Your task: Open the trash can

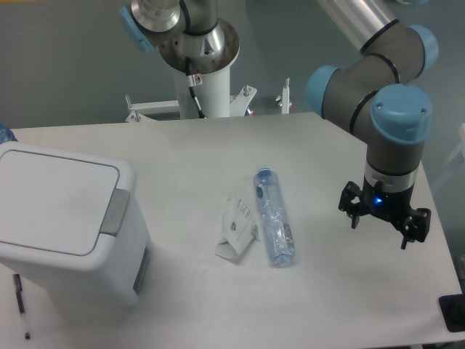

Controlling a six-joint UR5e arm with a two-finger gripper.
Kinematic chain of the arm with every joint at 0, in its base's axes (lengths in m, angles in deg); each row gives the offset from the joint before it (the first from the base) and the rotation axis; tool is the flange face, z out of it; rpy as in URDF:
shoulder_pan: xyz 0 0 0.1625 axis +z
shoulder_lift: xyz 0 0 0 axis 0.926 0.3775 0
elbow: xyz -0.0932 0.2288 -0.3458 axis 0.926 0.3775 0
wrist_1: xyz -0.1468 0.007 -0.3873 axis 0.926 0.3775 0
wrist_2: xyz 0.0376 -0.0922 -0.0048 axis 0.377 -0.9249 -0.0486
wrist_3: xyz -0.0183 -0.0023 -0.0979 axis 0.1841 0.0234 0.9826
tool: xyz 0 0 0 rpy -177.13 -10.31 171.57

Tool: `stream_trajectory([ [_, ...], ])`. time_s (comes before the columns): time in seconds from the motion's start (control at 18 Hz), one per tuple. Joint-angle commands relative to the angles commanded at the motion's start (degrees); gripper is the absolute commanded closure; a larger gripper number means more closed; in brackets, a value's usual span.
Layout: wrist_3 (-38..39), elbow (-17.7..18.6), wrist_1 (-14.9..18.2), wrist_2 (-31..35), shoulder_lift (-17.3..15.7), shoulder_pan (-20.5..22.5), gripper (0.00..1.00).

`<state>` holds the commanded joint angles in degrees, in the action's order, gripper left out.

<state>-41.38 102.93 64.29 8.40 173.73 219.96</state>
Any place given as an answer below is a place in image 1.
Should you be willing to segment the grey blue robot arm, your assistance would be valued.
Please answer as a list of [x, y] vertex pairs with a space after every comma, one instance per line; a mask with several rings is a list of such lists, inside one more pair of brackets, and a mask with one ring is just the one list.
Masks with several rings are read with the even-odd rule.
[[[362, 185], [349, 182], [339, 209], [356, 225], [365, 215], [389, 222], [403, 243], [426, 239], [431, 212], [410, 205], [432, 103], [412, 80], [438, 56], [434, 34], [406, 27], [381, 1], [322, 1], [361, 59], [347, 69], [318, 68], [305, 87], [308, 106], [367, 146]], [[229, 73], [239, 53], [235, 29], [218, 15], [216, 1], [131, 1], [119, 12], [123, 27], [143, 52], [158, 50], [174, 70], [184, 119], [242, 116], [230, 98]]]

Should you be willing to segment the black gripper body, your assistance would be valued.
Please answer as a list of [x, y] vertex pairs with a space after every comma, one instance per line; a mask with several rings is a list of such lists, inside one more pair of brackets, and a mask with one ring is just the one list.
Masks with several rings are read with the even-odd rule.
[[389, 193], [379, 190], [367, 180], [363, 182], [360, 215], [372, 215], [386, 222], [404, 222], [411, 215], [411, 196], [414, 186]]

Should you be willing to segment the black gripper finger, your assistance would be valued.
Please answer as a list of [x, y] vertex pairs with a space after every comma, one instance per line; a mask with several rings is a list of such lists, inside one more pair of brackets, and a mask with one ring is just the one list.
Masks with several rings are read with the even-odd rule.
[[423, 243], [429, 233], [431, 222], [431, 210], [427, 208], [410, 208], [405, 214], [402, 214], [400, 219], [394, 224], [396, 230], [401, 232], [403, 239], [401, 249], [406, 249], [408, 243], [418, 241]]
[[360, 218], [367, 215], [363, 190], [354, 182], [349, 181], [341, 192], [338, 208], [351, 219], [351, 228], [356, 229]]

